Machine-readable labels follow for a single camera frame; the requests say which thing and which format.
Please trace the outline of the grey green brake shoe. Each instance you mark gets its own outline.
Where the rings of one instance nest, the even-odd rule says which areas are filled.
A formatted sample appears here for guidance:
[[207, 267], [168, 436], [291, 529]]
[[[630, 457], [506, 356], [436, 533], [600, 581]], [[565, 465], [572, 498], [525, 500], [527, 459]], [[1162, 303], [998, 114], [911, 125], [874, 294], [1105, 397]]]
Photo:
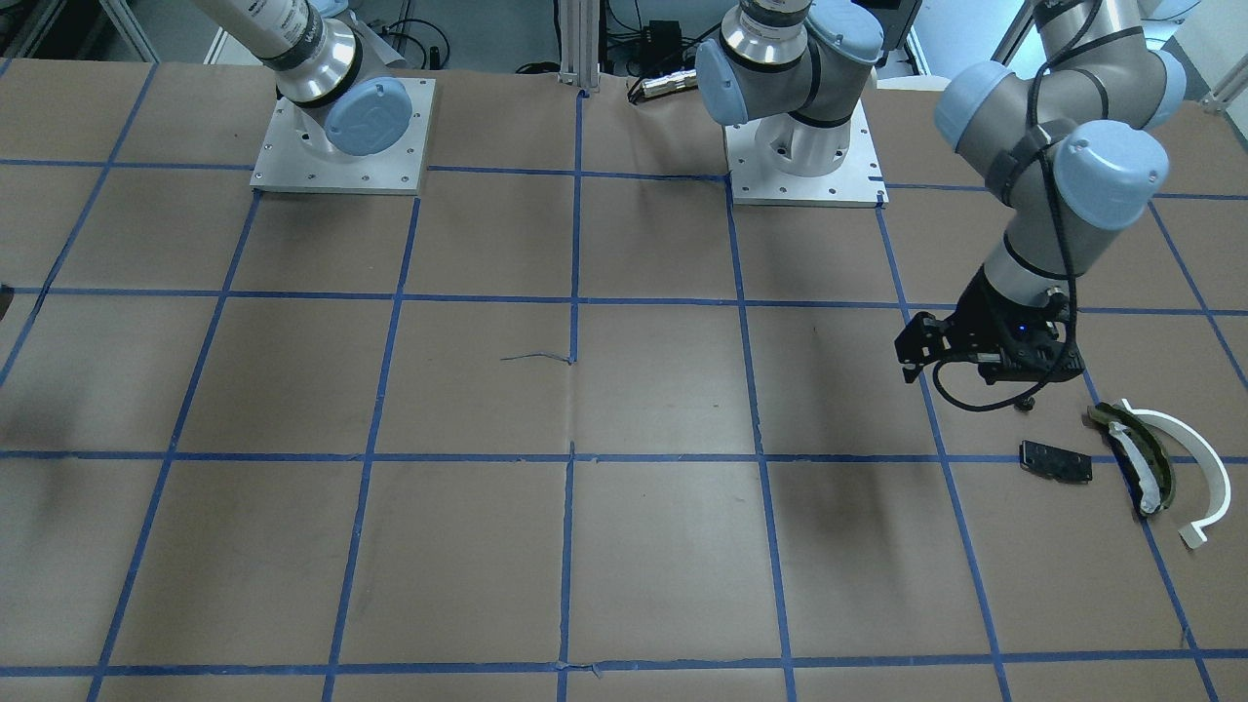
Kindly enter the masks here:
[[1096, 403], [1087, 408], [1087, 417], [1109, 440], [1131, 483], [1138, 516], [1149, 518], [1172, 506], [1176, 478], [1171, 453], [1141, 415], [1126, 403]]

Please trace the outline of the aluminium frame post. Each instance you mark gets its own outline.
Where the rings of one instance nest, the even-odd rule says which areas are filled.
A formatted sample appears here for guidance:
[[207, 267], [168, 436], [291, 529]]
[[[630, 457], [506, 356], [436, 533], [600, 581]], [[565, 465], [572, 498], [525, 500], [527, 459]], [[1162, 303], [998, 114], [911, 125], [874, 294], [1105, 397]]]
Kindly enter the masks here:
[[602, 72], [602, 1], [557, 1], [558, 79], [592, 94]]

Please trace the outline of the black flat plate part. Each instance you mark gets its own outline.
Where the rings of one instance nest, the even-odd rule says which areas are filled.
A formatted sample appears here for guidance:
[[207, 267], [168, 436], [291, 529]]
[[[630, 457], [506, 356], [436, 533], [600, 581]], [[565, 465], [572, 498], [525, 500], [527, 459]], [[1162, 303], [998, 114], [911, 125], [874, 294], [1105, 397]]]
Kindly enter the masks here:
[[1077, 450], [1025, 440], [1020, 443], [1018, 462], [1030, 473], [1057, 483], [1082, 485], [1091, 483], [1093, 478], [1091, 457]]

